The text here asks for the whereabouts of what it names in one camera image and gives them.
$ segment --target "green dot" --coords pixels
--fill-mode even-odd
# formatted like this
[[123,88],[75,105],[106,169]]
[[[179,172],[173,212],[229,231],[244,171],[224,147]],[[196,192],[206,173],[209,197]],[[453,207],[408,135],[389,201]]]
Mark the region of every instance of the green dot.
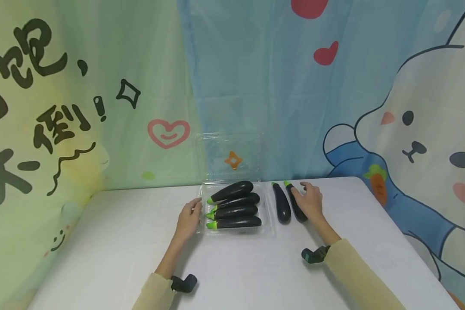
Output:
[[153,180],[153,179],[155,179],[155,175],[153,174],[153,172],[150,172],[150,171],[147,171],[147,172],[143,173],[141,175],[141,177],[144,180]]

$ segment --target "table surface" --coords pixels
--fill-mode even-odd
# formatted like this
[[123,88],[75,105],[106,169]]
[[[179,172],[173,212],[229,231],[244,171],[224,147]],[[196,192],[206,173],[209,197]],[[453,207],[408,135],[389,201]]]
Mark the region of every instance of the table surface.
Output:
[[[308,181],[323,192],[324,214],[334,229],[406,309],[458,309],[361,180]],[[198,285],[191,294],[177,294],[172,309],[356,309],[324,264],[302,260],[302,249],[323,245],[310,225],[294,216],[289,224],[279,224],[271,185],[263,186],[271,231],[197,235],[176,275],[192,273]],[[199,187],[94,195],[29,309],[131,310],[167,248],[181,208],[198,195]]]

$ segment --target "pink cheek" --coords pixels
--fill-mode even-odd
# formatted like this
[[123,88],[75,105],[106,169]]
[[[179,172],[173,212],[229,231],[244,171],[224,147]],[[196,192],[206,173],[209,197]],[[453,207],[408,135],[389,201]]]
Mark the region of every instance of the pink cheek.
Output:
[[465,183],[454,183],[453,192],[461,202],[465,203]]
[[381,125],[387,125],[395,120],[394,115],[391,112],[384,112],[382,116]]

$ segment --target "cartoon rabbit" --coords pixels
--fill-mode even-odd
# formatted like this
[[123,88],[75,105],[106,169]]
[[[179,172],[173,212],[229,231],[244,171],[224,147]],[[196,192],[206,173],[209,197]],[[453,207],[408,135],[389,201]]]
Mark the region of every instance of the cartoon rabbit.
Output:
[[380,107],[331,128],[324,153],[328,176],[362,178],[465,302],[465,15],[447,44],[403,63]]

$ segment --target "wavy line doodle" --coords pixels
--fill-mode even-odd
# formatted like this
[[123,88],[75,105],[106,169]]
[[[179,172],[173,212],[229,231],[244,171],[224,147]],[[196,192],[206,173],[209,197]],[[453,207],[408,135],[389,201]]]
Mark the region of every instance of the wavy line doodle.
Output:
[[60,168],[60,164],[63,162],[63,161],[66,161],[66,160],[75,160],[75,159],[78,159],[79,156],[81,154],[85,154],[85,153],[88,153],[88,152],[91,152],[93,151],[93,149],[95,148],[96,146],[96,143],[93,142],[93,144],[91,145],[91,147],[87,150],[74,150],[74,154],[73,156],[70,156],[70,157],[60,157],[59,158],[59,169],[57,170],[57,173],[53,176],[53,183],[55,183],[55,186],[53,187],[53,189],[48,192],[46,195],[47,196],[50,196],[52,195],[56,190],[57,190],[57,185],[59,184],[57,182],[57,179],[60,177],[60,172],[62,171],[61,168]]

